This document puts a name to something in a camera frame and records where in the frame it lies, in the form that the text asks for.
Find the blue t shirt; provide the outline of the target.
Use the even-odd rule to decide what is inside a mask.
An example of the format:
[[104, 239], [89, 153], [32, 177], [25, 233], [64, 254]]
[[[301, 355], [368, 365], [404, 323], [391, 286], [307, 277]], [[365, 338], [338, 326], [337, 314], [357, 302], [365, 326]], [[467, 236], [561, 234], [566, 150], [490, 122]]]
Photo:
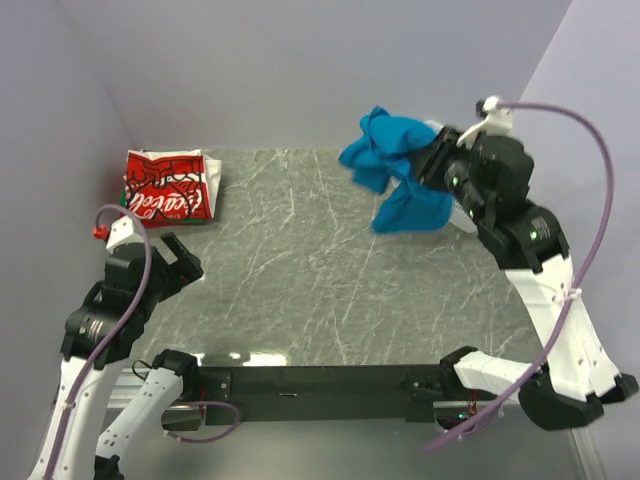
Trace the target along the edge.
[[437, 133], [425, 123], [374, 107], [359, 122], [361, 137], [344, 148], [339, 163], [352, 171], [352, 182], [387, 196], [371, 222], [376, 234], [428, 233], [447, 225], [453, 197], [429, 189], [411, 173], [409, 154], [429, 146]]

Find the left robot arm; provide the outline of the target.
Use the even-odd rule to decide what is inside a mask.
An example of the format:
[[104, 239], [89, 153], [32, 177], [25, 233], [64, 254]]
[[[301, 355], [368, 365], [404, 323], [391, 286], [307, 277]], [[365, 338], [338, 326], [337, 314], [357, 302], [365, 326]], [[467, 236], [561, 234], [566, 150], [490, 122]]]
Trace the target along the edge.
[[126, 452], [174, 402], [200, 388], [195, 357], [170, 351], [109, 427], [103, 425], [112, 391], [156, 306], [203, 275], [200, 259], [173, 233], [162, 243], [167, 261], [148, 239], [114, 227], [104, 277], [67, 319], [60, 380], [33, 479], [121, 479]]

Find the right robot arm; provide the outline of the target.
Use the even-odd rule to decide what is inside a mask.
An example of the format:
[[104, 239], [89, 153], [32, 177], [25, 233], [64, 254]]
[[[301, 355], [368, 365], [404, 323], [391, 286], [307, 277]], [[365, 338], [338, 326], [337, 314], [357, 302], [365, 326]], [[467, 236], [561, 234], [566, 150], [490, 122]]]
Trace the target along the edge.
[[634, 376], [619, 371], [595, 332], [577, 287], [569, 244], [556, 216], [529, 199], [534, 169], [523, 144], [480, 133], [472, 141], [450, 126], [411, 155], [412, 172], [431, 189], [449, 192], [474, 223], [477, 238], [515, 287], [541, 343], [562, 331], [526, 381], [528, 364], [464, 347], [444, 357], [439, 387], [460, 399], [470, 390], [511, 393], [545, 431], [586, 427], [607, 404], [637, 393]]

